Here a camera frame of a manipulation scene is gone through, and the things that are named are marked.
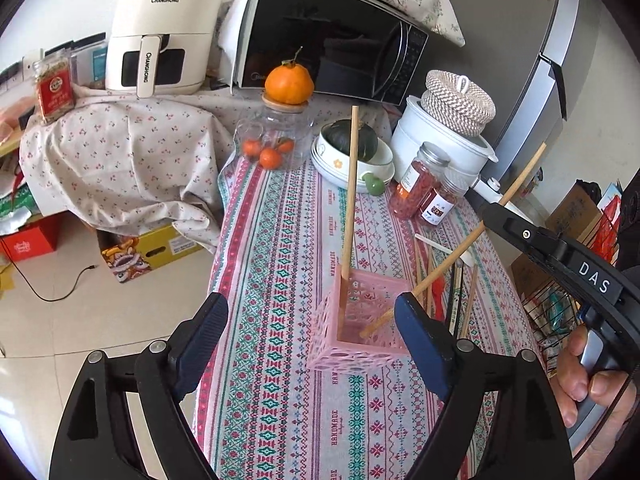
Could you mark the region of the person's right hand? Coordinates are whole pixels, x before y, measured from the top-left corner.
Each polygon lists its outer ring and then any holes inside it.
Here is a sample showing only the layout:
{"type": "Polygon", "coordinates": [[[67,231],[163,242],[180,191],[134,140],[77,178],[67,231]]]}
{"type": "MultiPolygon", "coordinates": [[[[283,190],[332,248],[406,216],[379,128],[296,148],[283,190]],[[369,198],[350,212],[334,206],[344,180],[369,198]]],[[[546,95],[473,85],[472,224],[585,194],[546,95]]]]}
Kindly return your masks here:
{"type": "MultiPolygon", "coordinates": [[[[556,373],[550,379],[566,428],[573,427],[577,422],[577,402],[589,398],[594,403],[609,408],[627,379],[624,372],[616,372],[616,370],[605,370],[588,378],[579,359],[585,350],[587,340],[588,330],[585,326],[581,325],[573,330],[558,356],[556,373]]],[[[636,386],[628,384],[625,393],[608,416],[597,437],[588,448],[585,448],[582,457],[574,463],[576,479],[590,479],[602,466],[614,450],[618,434],[629,418],[636,399],[636,386]]]]}

